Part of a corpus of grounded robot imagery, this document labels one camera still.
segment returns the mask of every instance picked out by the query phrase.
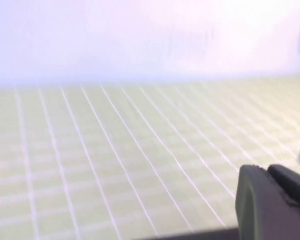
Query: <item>white wall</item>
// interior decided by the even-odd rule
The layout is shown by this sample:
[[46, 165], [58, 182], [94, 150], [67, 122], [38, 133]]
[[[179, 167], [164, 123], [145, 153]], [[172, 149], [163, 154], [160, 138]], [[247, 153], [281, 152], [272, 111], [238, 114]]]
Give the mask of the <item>white wall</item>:
[[0, 83], [300, 72], [300, 0], [0, 0]]

